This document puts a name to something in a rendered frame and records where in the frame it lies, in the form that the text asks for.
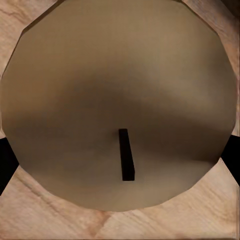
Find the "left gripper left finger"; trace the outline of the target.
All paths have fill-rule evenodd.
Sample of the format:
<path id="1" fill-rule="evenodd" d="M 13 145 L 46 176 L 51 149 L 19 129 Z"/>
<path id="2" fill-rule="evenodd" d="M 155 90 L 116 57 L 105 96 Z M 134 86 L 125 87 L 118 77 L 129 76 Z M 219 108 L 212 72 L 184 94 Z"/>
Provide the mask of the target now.
<path id="1" fill-rule="evenodd" d="M 19 166 L 7 137 L 0 139 L 0 196 Z"/>

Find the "pillar candle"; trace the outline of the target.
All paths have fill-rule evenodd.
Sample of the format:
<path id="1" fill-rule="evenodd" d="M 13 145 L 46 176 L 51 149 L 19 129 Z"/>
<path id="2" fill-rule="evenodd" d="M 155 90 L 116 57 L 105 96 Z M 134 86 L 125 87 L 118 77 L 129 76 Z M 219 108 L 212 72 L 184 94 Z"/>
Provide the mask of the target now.
<path id="1" fill-rule="evenodd" d="M 190 190 L 236 126 L 232 64 L 183 0 L 58 0 L 23 29 L 0 85 L 21 168 L 87 209 Z"/>

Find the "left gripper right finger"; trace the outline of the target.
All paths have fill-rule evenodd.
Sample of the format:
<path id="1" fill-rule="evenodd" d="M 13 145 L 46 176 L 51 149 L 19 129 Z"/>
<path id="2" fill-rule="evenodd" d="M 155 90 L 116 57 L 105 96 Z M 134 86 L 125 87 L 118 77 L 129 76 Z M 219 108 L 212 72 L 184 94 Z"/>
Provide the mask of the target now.
<path id="1" fill-rule="evenodd" d="M 221 158 L 240 186 L 240 137 L 231 135 Z"/>

